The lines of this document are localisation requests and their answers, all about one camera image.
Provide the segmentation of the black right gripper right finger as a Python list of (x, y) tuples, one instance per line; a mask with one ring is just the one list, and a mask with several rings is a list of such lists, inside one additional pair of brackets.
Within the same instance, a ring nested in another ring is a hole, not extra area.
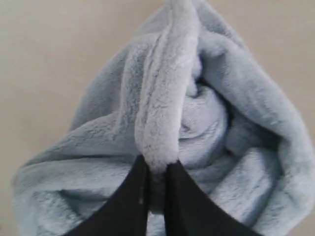
[(235, 220), (197, 186), (180, 161), (165, 172), (167, 236), (258, 236)]

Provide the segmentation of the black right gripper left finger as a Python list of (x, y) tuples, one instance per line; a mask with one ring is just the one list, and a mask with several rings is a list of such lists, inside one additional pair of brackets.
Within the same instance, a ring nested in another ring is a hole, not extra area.
[(100, 210), (78, 227), (79, 236), (144, 236), (149, 205), (149, 170), (138, 156), (126, 179)]

